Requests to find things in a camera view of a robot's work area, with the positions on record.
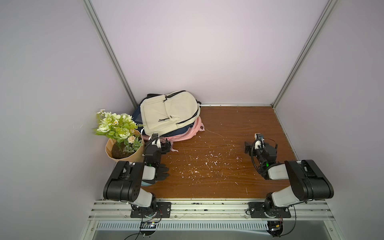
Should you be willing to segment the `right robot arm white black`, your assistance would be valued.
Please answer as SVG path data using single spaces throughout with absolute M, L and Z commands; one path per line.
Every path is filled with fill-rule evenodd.
M 254 168 L 265 180 L 290 182 L 288 187 L 267 194 L 262 206 L 269 215 L 307 201 L 331 199 L 334 196 L 332 184 L 313 160 L 278 163 L 277 147 L 260 138 L 252 144 L 245 142 L 245 153 L 249 154 Z

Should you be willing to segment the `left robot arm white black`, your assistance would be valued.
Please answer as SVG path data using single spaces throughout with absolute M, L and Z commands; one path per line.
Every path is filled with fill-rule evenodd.
M 169 176 L 169 168 L 161 163 L 161 157 L 170 150 L 168 141 L 159 147 L 147 144 L 143 162 L 118 162 L 104 187 L 104 199 L 126 202 L 134 209 L 154 212 L 157 209 L 156 196 L 142 189 L 142 182 L 153 185 Z

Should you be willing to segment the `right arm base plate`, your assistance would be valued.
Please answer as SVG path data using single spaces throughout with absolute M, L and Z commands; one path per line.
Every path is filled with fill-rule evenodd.
M 278 208 L 271 204 L 266 204 L 262 202 L 249 202 L 247 213 L 251 216 L 251 218 L 291 218 L 292 215 L 290 213 L 289 208 Z

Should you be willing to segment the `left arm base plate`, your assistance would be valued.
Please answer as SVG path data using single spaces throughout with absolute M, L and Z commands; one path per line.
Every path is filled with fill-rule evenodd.
M 157 202 L 151 204 L 149 207 L 138 207 L 131 205 L 131 218 L 170 218 L 172 203 L 171 202 Z

